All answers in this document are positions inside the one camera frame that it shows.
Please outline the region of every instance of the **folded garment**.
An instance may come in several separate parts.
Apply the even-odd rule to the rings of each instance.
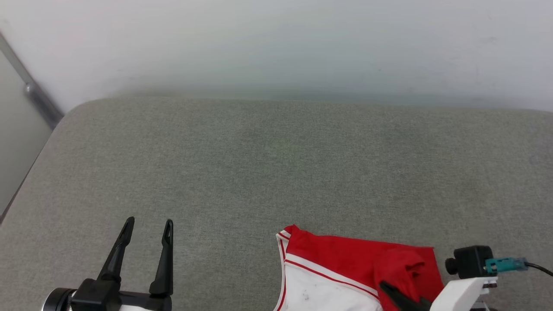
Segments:
[[[279,310],[398,310],[380,290],[386,281],[419,302],[444,285],[432,247],[317,236],[292,225],[277,233],[282,285]]]

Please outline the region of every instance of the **black cable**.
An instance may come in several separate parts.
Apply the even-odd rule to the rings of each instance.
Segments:
[[[536,269],[538,269],[539,271],[545,272],[545,273],[547,273],[547,274],[549,274],[550,276],[553,277],[553,272],[547,270],[546,268],[544,268],[544,267],[542,267],[542,266],[538,266],[538,265],[536,265],[535,263],[525,262],[524,265],[527,266],[527,267],[536,268]]]

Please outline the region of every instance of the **camera lens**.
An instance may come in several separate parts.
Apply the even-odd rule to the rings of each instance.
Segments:
[[[70,308],[69,298],[76,289],[56,288],[46,298],[42,311],[68,311]]]

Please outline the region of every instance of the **gray fabric surface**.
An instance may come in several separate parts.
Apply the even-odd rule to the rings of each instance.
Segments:
[[[38,310],[96,277],[136,217],[122,288],[147,291],[175,223],[174,310],[270,310],[275,233],[455,248],[553,268],[553,115],[315,102],[109,99],[56,128],[0,226],[0,309]],[[544,310],[553,278],[486,298]]]

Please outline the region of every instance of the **red fabric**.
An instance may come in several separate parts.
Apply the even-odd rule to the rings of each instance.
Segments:
[[[378,284],[386,281],[415,301],[434,301],[443,289],[432,247],[317,236],[296,225],[286,253],[293,254],[376,289],[385,311],[398,310]]]

